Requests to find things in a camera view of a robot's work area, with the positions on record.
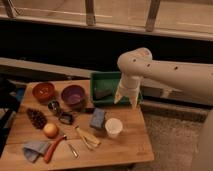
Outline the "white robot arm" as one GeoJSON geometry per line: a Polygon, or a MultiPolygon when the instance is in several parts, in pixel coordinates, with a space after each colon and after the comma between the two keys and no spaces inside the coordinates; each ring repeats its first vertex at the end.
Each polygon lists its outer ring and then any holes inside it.
{"type": "Polygon", "coordinates": [[[148,78],[213,104],[213,64],[157,61],[149,49],[138,48],[120,55],[117,66],[121,79],[114,103],[127,97],[135,108],[141,80],[148,78]]]}

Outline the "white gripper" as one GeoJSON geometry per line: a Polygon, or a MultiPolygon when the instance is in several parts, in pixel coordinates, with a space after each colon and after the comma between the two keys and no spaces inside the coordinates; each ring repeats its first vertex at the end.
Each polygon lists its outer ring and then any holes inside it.
{"type": "Polygon", "coordinates": [[[140,87],[140,78],[126,74],[121,75],[118,89],[115,93],[114,104],[118,103],[122,97],[130,98],[132,109],[135,109],[138,104],[138,94],[140,87]]]}

